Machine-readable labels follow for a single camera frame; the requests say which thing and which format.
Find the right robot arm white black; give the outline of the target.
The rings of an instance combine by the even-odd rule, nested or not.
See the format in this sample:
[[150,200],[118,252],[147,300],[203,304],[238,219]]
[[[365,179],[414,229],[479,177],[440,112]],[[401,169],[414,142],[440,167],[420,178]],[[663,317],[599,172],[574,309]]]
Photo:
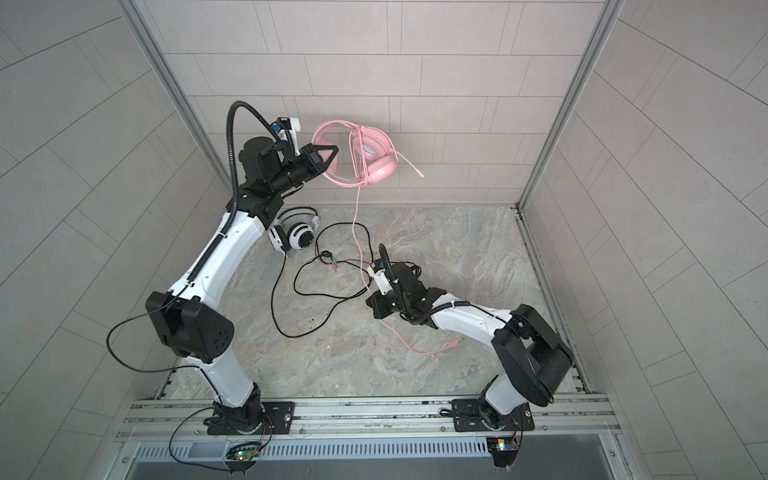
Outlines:
[[376,319],[398,314],[411,325],[452,331],[491,348],[504,373],[479,397],[478,415],[500,430],[528,403],[545,407],[573,365],[573,354],[533,307],[482,307],[439,288],[427,288],[405,262],[376,260],[367,268],[378,287],[367,300]]

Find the pink headphones with cable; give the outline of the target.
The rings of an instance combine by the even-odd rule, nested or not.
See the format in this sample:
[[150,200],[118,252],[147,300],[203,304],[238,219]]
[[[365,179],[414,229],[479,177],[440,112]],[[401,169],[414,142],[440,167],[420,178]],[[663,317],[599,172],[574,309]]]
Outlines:
[[348,132],[347,142],[354,178],[347,179],[340,176],[337,172],[335,160],[331,160],[331,165],[323,176],[339,187],[356,190],[351,233],[358,247],[360,278],[365,291],[371,293],[371,280],[363,268],[363,251],[356,235],[361,190],[363,187],[378,183],[392,175],[397,170],[400,159],[408,164],[421,178],[424,175],[410,160],[397,151],[391,138],[386,133],[375,127],[355,124],[346,120],[330,120],[320,124],[315,130],[312,136],[312,143],[316,145],[330,145],[330,141],[327,138],[328,132],[334,132],[336,129]]

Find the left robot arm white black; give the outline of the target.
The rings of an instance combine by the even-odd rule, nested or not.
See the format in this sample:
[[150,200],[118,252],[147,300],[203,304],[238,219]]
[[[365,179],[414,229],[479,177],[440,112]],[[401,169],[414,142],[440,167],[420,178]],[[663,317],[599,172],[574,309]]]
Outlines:
[[236,114],[262,115],[243,100],[226,117],[226,144],[232,197],[216,233],[191,268],[166,292],[147,298],[146,316],[161,343],[198,369],[214,391],[211,435],[249,434],[266,422],[260,390],[238,363],[233,323],[219,313],[224,289],[251,246],[276,220],[285,199],[323,174],[335,159],[334,145],[296,144],[297,119],[262,121],[267,133],[234,147]]

